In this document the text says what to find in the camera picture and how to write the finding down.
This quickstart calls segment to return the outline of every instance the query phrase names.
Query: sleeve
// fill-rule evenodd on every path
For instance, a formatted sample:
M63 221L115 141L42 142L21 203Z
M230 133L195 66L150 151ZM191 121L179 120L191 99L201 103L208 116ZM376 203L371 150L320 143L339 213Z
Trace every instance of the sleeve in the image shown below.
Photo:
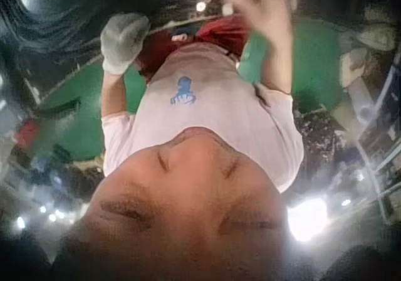
M280 91L270 90L263 84L255 85L262 107L271 116L284 147L283 163L288 169L282 179L277 180L280 192L287 190L295 180L301 166L304 149L301 134L295 127L293 98Z
M135 116L122 112L102 118L102 129L105 138L105 161L103 171L105 176L111 174L126 160L127 139L132 133Z

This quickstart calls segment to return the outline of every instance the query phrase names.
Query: hand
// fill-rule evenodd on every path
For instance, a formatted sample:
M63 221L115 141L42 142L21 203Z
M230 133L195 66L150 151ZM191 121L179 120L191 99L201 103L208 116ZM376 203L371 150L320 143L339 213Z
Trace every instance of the hand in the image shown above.
M103 69L112 75L123 75L136 59L150 29L146 16L136 13L113 16L102 31Z
M289 0L224 0L232 3L249 25L272 44L292 38Z

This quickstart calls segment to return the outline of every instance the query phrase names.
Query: green floor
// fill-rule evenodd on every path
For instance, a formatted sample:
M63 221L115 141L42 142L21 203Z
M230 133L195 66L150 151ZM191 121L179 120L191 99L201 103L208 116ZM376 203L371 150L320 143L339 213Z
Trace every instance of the green floor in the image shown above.
M265 41L253 35L239 68L244 79L249 82L260 80L260 67L266 50ZM338 32L332 25L310 20L297 23L293 95L302 111L317 109L320 104L333 110L340 102L339 59ZM76 161L85 161L104 150L100 121L102 75L100 63L88 66L47 99L44 109L81 97L81 109L70 118L42 121L32 153L46 152L54 144L59 144ZM133 70L129 71L125 82L128 108L135 112L145 91L145 82Z

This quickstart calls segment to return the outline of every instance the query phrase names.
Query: man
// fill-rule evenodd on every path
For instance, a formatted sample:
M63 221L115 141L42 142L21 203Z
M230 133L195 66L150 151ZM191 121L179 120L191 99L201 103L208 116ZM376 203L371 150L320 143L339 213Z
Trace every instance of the man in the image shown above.
M290 95L291 12L288 0L225 2L270 42L262 83L244 82L227 50L194 43L167 58L136 115L126 112L123 74L142 49L147 19L109 22L102 34L106 178L56 267L75 259L67 271L114 280L279 274L280 193L303 158ZM135 48L120 51L120 40L110 43L116 33Z

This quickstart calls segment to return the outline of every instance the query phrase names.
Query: white t-shirt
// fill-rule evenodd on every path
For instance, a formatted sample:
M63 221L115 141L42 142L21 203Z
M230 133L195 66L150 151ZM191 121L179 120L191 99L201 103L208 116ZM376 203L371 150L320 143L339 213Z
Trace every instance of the white t-shirt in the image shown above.
M258 163L283 192L303 158L292 105L291 96L241 79L222 48L183 47L156 73L136 115L103 118L105 175L134 152L166 143L186 128L205 127Z

